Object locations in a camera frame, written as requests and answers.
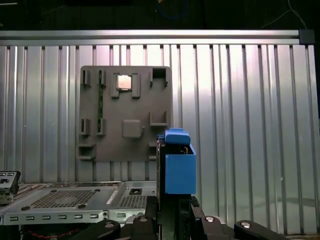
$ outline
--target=gray pegboard panel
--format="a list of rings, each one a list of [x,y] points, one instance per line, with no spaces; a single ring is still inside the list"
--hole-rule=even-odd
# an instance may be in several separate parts
[[[81,68],[77,158],[155,161],[155,142],[171,126],[172,74],[162,66]]]

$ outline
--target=perforated metal panel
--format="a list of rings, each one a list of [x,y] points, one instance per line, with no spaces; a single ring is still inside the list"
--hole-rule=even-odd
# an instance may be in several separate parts
[[[0,170],[27,183],[155,180],[156,163],[76,161],[80,68],[169,66],[197,197],[229,225],[320,232],[314,47],[298,31],[0,32]]]
[[[121,203],[120,208],[129,209],[144,209],[147,205],[147,196],[125,196]]]
[[[31,204],[34,209],[73,208],[86,204],[95,194],[93,190],[58,190],[49,192]]]

